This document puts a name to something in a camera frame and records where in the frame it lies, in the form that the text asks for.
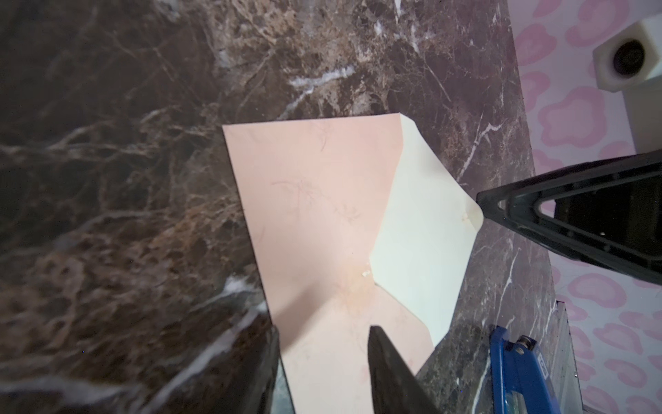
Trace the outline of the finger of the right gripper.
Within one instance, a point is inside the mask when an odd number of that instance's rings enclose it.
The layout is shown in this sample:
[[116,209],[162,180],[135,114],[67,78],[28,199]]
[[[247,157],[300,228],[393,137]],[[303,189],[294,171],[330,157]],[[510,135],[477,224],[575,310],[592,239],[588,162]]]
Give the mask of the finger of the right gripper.
[[659,150],[481,191],[484,216],[557,255],[661,283]]

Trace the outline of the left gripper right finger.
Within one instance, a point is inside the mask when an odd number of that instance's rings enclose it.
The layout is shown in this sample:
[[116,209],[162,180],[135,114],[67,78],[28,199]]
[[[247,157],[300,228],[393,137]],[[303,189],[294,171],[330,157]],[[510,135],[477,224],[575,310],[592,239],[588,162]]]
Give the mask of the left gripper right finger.
[[380,326],[370,327],[367,355],[374,413],[439,412]]

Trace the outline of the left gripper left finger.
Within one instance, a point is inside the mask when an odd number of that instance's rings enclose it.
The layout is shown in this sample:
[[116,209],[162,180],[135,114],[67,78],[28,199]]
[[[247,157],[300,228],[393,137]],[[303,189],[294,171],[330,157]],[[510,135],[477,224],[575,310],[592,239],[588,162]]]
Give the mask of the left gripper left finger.
[[275,326],[272,326],[267,336],[267,374],[265,412],[294,414],[294,404],[280,354],[279,332]]

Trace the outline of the pink envelope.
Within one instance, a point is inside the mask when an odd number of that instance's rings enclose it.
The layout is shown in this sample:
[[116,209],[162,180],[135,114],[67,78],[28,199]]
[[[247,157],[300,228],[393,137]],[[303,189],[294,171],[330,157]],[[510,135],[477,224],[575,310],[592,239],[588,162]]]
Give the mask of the pink envelope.
[[420,370],[450,330],[482,211],[401,114],[223,133],[295,412],[371,412],[370,328]]

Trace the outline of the blue stapler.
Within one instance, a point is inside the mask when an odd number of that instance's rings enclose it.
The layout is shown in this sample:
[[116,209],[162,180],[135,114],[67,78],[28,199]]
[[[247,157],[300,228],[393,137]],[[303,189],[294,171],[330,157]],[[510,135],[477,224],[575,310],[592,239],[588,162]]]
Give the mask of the blue stapler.
[[490,338],[494,412],[560,414],[551,375],[537,341],[520,336],[509,340],[509,332],[498,326]]

